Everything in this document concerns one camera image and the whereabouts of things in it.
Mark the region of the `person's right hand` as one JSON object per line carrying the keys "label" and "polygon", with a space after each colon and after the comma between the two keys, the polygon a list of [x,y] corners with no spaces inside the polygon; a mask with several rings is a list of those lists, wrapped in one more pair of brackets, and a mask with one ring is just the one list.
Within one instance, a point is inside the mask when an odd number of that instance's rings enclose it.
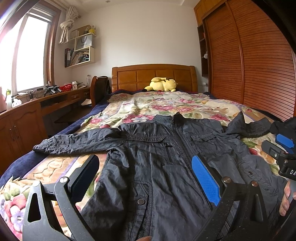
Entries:
{"label": "person's right hand", "polygon": [[293,200],[295,200],[296,193],[292,192],[292,190],[290,188],[290,184],[291,184],[291,181],[289,180],[284,188],[284,195],[282,197],[282,201],[281,201],[280,209],[279,209],[281,216],[285,216],[289,207],[290,207],[289,198],[292,197]]}

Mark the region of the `person's left hand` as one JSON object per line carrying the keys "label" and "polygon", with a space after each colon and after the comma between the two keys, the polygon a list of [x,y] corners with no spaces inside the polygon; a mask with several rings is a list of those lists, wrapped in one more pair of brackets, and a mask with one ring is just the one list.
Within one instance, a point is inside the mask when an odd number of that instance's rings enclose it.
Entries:
{"label": "person's left hand", "polygon": [[136,241],[151,241],[152,237],[151,236],[147,236],[147,237],[142,237],[142,238],[139,238],[138,240]]}

